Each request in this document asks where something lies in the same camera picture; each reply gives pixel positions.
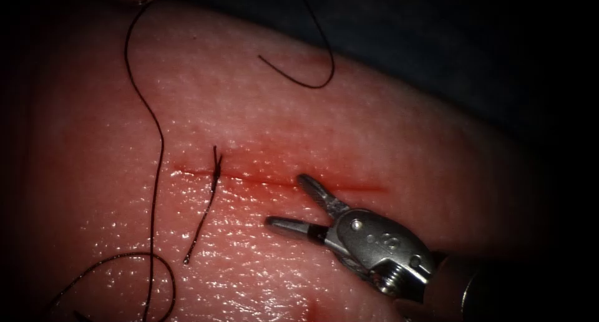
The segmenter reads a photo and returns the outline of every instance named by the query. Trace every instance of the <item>screw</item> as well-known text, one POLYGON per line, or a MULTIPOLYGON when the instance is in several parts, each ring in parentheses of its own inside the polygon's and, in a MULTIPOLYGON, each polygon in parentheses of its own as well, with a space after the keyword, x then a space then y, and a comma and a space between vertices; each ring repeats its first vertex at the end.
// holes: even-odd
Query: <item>screw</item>
POLYGON ((351 229, 354 231, 360 231, 362 229, 362 222, 358 219, 354 219, 351 222, 351 229))

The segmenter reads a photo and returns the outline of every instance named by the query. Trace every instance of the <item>pink synthetic skin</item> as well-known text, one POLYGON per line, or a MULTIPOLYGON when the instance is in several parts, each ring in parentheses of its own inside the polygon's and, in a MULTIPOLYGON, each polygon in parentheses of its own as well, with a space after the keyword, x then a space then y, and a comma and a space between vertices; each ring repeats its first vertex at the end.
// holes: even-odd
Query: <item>pink synthetic skin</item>
MULTIPOLYGON (((160 139, 125 70, 135 11, 86 4, 39 41, 28 79, 22 208, 15 242, 30 312, 74 277, 118 253, 149 250, 160 139)), ((434 97, 263 27, 156 2, 130 42, 141 92, 165 137, 155 252, 177 280, 169 321, 397 321, 391 300, 327 249, 276 236, 268 215, 328 225, 295 184, 308 173, 354 207, 388 216, 432 250, 514 256, 543 242, 534 166, 496 130, 434 97), (212 211, 189 265, 183 257, 210 196, 212 147, 223 154, 212 211)), ((25 94, 25 89, 13 90, 25 94)), ((147 258, 99 267, 47 317, 138 321, 147 258)), ((172 295, 155 266, 150 321, 172 295)))

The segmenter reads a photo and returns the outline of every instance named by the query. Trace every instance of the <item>wet glossy surface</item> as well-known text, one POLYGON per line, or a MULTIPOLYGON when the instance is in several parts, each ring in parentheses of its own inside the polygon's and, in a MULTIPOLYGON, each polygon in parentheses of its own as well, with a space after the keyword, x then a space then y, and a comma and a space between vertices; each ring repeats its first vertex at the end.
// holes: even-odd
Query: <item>wet glossy surface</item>
MULTIPOLYGON (((24 203, 9 248, 31 311, 101 258, 148 249, 158 134, 127 80, 124 33, 134 12, 90 5, 38 52, 28 118, 24 203)), ((394 321, 390 302, 324 248, 267 231, 267 215, 326 225, 295 186, 318 177, 356 207, 387 215, 432 249, 510 255, 542 241, 530 164, 492 130, 430 97, 337 57, 329 86, 322 51, 227 17, 156 4, 130 59, 165 134, 155 251, 177 278, 171 321, 394 321), (209 199, 212 145, 224 155, 212 212, 189 265, 183 257, 209 199)), ((170 302, 157 263, 152 318, 170 302)), ((54 312, 134 321, 148 263, 117 260, 54 312)))

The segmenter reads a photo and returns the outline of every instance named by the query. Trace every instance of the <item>black suture thread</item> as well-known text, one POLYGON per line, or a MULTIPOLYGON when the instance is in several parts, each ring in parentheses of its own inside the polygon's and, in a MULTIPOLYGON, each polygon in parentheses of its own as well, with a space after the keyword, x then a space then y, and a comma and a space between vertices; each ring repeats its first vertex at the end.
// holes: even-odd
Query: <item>black suture thread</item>
MULTIPOLYGON (((69 283, 68 286, 66 286, 60 293, 58 293, 51 301, 50 303, 48 303, 48 305, 46 306, 44 312, 48 312, 52 309, 52 307, 58 305, 58 303, 60 302, 61 298, 71 289, 73 288, 77 282, 79 282, 79 280, 83 279, 83 277, 85 277, 85 275, 89 274, 90 272, 92 272, 94 269, 96 269, 97 267, 103 265, 104 263, 107 263, 109 261, 112 260, 116 260, 116 259, 120 259, 120 258, 133 258, 136 256, 150 256, 151 254, 149 252, 146 251, 138 251, 138 252, 128 252, 128 253, 121 253, 121 254, 117 254, 117 255, 113 255, 109 258, 106 258, 104 260, 98 261, 97 263, 95 263, 94 265, 92 265, 91 267, 89 267, 88 269, 86 269, 83 273, 81 273, 80 275, 78 275, 71 283, 69 283)), ((151 255, 152 257, 150 257, 150 259, 156 258, 158 259, 158 261, 162 262, 162 264, 164 265, 164 267, 167 268, 168 274, 170 275, 170 281, 172 283, 172 288, 173 288, 173 297, 170 301, 170 306, 168 307, 168 311, 159 319, 159 322, 163 322, 166 321, 166 319, 170 316, 170 314, 173 311, 173 308, 175 307, 175 299, 176 299, 176 295, 177 295, 177 288, 175 285, 175 273, 173 273, 173 270, 171 269, 171 267, 168 265, 168 263, 166 262, 166 260, 164 260, 160 255, 157 254, 153 254, 151 255)), ((74 312, 75 317, 84 317, 82 314, 80 314, 79 312, 74 312)))
POLYGON ((83 315, 82 313, 80 313, 76 310, 73 311, 73 315, 75 315, 75 319, 78 322, 93 322, 92 320, 86 318, 85 315, 83 315))
MULTIPOLYGON (((133 28, 135 27, 135 24, 137 23, 139 18, 142 16, 142 14, 145 12, 145 10, 148 9, 148 7, 150 7, 151 3, 152 2, 145 4, 141 8, 141 10, 139 10, 139 13, 135 16, 135 18, 133 18, 131 25, 129 25, 129 29, 127 30, 127 37, 125 38, 124 56, 125 56, 125 65, 127 66, 127 73, 129 75, 129 80, 131 81, 133 88, 135 89, 137 95, 139 96, 139 99, 142 101, 142 103, 144 103, 145 108, 148 110, 148 112, 152 116, 152 119, 154 120, 154 124, 156 125, 156 128, 158 129, 158 133, 160 134, 160 157, 158 158, 158 165, 156 166, 156 178, 154 179, 154 190, 152 192, 152 207, 150 210, 150 255, 153 255, 154 254, 154 219, 155 219, 155 212, 156 212, 156 197, 158 194, 158 180, 160 178, 160 169, 162 168, 162 157, 164 156, 164 135, 162 134, 162 128, 160 127, 158 118, 156 118, 154 111, 152 110, 152 108, 150 108, 150 105, 144 99, 144 96, 139 91, 137 84, 135 84, 135 80, 133 78, 133 73, 131 72, 131 66, 129 64, 129 39, 131 38, 131 33, 133 32, 133 28)), ((144 317, 142 318, 143 322, 146 322, 147 318, 148 318, 148 310, 150 309, 150 300, 152 299, 153 283, 154 283, 154 258, 150 258, 150 283, 148 284, 148 297, 145 300, 144 317)))
POLYGON ((214 201, 214 196, 217 192, 217 184, 218 184, 218 180, 220 179, 220 164, 223 161, 223 155, 221 154, 220 158, 217 160, 217 146, 216 145, 214 145, 212 147, 212 153, 214 156, 214 172, 212 173, 212 184, 210 185, 210 200, 208 201, 206 210, 204 211, 204 214, 202 215, 202 219, 200 220, 200 223, 198 224, 198 228, 195 230, 195 236, 193 237, 192 244, 189 246, 189 250, 187 251, 185 258, 183 259, 183 263, 185 265, 189 264, 189 259, 191 259, 191 257, 192 257, 193 248, 195 247, 195 244, 198 242, 200 230, 202 229, 202 226, 204 225, 204 221, 206 220, 206 217, 208 216, 208 212, 210 212, 210 208, 212 207, 212 202, 214 201))
MULTIPOLYGON (((53 306, 57 305, 58 302, 60 302, 60 299, 67 291, 69 291, 79 280, 81 280, 85 275, 87 275, 89 272, 94 270, 96 267, 100 266, 101 264, 103 264, 105 262, 112 261, 112 260, 115 260, 118 258, 123 258, 123 257, 127 257, 127 256, 139 256, 139 255, 148 255, 150 257, 150 281, 149 281, 149 285, 148 285, 148 296, 145 301, 144 317, 143 317, 142 321, 143 322, 147 321, 148 310, 150 308, 150 300, 152 299, 152 288, 153 288, 153 281, 154 281, 154 258, 156 258, 160 262, 162 262, 165 265, 165 267, 167 268, 167 270, 170 274, 170 279, 171 279, 172 288, 173 288, 173 297, 170 302, 170 307, 169 307, 168 311, 166 312, 166 314, 159 320, 159 322, 165 321, 169 317, 169 315, 171 314, 171 312, 173 311, 173 308, 175 306, 175 297, 176 297, 175 275, 173 274, 173 271, 170 268, 170 266, 168 265, 168 263, 162 257, 154 254, 154 220, 155 220, 155 212, 156 212, 156 198, 157 198, 157 194, 158 194, 158 179, 160 177, 160 169, 162 168, 162 159, 164 156, 164 136, 162 134, 162 128, 160 127, 158 118, 156 118, 154 111, 152 110, 152 108, 150 108, 150 105, 144 99, 142 93, 139 91, 139 88, 137 87, 137 84, 135 83, 135 80, 133 78, 133 73, 131 71, 131 66, 129 64, 129 40, 131 38, 131 33, 133 31, 133 28, 135 27, 135 24, 139 20, 139 18, 148 9, 148 7, 150 7, 150 4, 151 4, 151 2, 143 5, 142 8, 140 9, 140 11, 137 13, 137 15, 133 18, 131 25, 129 25, 129 29, 127 30, 127 36, 125 37, 125 50, 124 50, 125 66, 127 67, 129 81, 131 81, 131 84, 133 85, 135 92, 139 96, 139 99, 143 102, 145 108, 148 110, 148 112, 152 116, 152 119, 154 120, 156 128, 158 129, 158 133, 160 134, 160 157, 158 160, 158 166, 156 168, 156 178, 154 179, 154 189, 152 192, 152 207, 151 207, 151 211, 150 211, 150 251, 149 252, 130 252, 130 253, 118 254, 118 255, 112 256, 110 258, 104 259, 104 260, 94 264, 93 266, 88 268, 86 271, 81 273, 77 278, 75 278, 75 280, 73 280, 73 282, 71 282, 71 284, 69 284, 64 290, 62 290, 58 295, 56 295, 52 299, 52 301, 48 304, 47 309, 44 310, 44 312, 46 312, 46 313, 48 311, 50 311, 53 306)), ((78 311, 74 311, 74 315, 78 320, 83 320, 83 321, 89 320, 84 315, 80 314, 78 311)))
POLYGON ((316 18, 316 15, 314 14, 314 11, 310 7, 310 4, 308 3, 308 0, 303 0, 303 2, 304 2, 304 5, 306 6, 306 8, 308 9, 308 12, 310 12, 310 16, 312 17, 312 21, 314 21, 314 25, 316 25, 316 28, 318 28, 318 32, 320 33, 320 36, 323 39, 324 45, 326 46, 326 50, 329 52, 329 57, 331 58, 331 72, 329 73, 328 79, 326 79, 326 81, 323 84, 321 84, 321 85, 309 85, 309 84, 306 84, 304 82, 301 82, 301 81, 298 81, 298 80, 292 78, 290 75, 288 75, 287 73, 283 72, 281 69, 277 68, 275 65, 273 65, 268 60, 266 60, 263 56, 259 55, 258 58, 260 60, 264 61, 265 64, 269 65, 277 73, 281 74, 282 76, 284 76, 285 78, 287 78, 291 82, 294 82, 295 84, 299 84, 302 87, 306 87, 306 88, 320 89, 320 88, 323 88, 324 86, 328 85, 329 82, 331 82, 331 80, 333 79, 333 76, 335 75, 335 58, 333 57, 333 49, 331 48, 331 45, 329 44, 329 41, 327 40, 326 36, 324 35, 323 29, 320 27, 320 24, 318 23, 318 19, 316 18))

